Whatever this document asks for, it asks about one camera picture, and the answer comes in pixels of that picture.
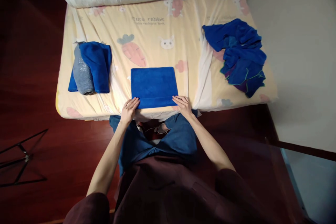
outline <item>fingers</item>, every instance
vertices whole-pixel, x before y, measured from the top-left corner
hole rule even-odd
[[[139,103],[140,103],[139,98],[136,98],[136,99],[134,100],[133,104],[130,105],[130,109],[132,109],[132,110],[136,109],[137,106],[139,105]]]
[[[173,99],[175,98],[177,101],[179,101],[180,103],[182,103],[183,105],[188,105],[188,102],[185,102],[184,100],[182,100],[183,96],[173,96]]]
[[[176,98],[175,96],[173,96],[173,101],[180,107],[184,107],[185,104],[183,104],[183,101],[180,100],[179,98]]]
[[[129,99],[126,103],[125,103],[125,108],[129,108],[132,104],[133,104],[133,102],[135,101],[135,99],[136,99],[136,97],[134,97],[132,100],[131,99]]]
[[[125,102],[123,109],[126,108],[127,104],[130,102],[131,99],[128,99],[127,102]]]
[[[176,96],[176,97],[180,98],[180,99],[181,99],[182,101],[184,101],[185,103],[188,103],[188,100],[187,100],[186,97],[184,97],[184,96]]]

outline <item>mattress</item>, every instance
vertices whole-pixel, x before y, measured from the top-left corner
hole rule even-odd
[[[56,108],[64,118],[107,120],[120,115],[131,98],[131,69],[174,67],[178,93],[194,109],[218,111],[269,103],[277,99],[272,71],[265,62],[265,87],[251,98],[229,85],[220,73],[224,51],[207,43],[203,25],[239,18],[256,28],[246,0],[160,0],[122,6],[66,10]],[[75,42],[97,41],[111,46],[110,93],[69,92]],[[166,119],[176,107],[137,110],[136,119]]]

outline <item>blue cloth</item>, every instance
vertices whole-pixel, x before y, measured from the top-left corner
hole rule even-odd
[[[197,116],[197,110],[192,110],[192,113]],[[114,132],[119,121],[119,115],[110,116],[110,125]],[[165,124],[171,130],[157,145],[146,139],[134,120],[129,124],[119,155],[120,177],[133,163],[152,155],[178,156],[189,162],[196,161],[196,134],[186,118],[179,113],[169,117]]]
[[[178,95],[173,67],[132,68],[132,98],[138,97],[139,109],[176,106],[173,96]]]
[[[261,37],[257,30],[240,19],[226,24],[203,26],[205,37],[216,51],[224,52],[224,66],[220,70],[229,84],[245,92],[250,98],[265,86],[263,65],[266,54],[260,50]]]
[[[112,62],[110,46],[98,42],[87,42],[80,44],[79,49],[84,63],[90,69],[94,91],[96,93],[109,93],[109,74]],[[75,75],[72,71],[68,88],[70,92],[78,91]]]

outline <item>wooden floor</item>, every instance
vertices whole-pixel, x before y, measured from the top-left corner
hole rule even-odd
[[[24,144],[34,153],[21,180],[45,182],[0,188],[0,223],[63,219],[88,189],[113,130],[107,121],[67,120],[55,109],[62,51],[64,0],[2,0],[0,150],[44,129]],[[275,135],[266,105],[204,113],[200,121],[226,150],[238,173],[283,223],[300,217],[280,151],[267,144]],[[214,170],[199,150],[195,173],[213,186]],[[22,157],[18,148],[0,162]],[[15,179],[20,166],[0,170],[0,183]],[[113,209],[116,175],[108,194]]]

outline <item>folded blue towel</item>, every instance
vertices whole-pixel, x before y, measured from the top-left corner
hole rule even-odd
[[[260,50],[261,37],[257,30],[240,19],[226,24],[203,26],[205,37],[216,50],[224,52],[224,66],[220,70],[229,84],[245,92],[248,98],[265,86],[263,65],[266,54]]]
[[[109,45],[98,42],[87,42],[79,44],[80,57],[75,55],[75,64],[71,73],[68,91],[80,91],[83,94],[92,86],[96,93],[109,93],[109,74],[112,62],[112,53]],[[90,70],[90,74],[79,73],[79,65],[85,64]]]
[[[138,109],[176,106],[173,96],[178,95],[173,67],[132,68],[132,98],[138,97]]]

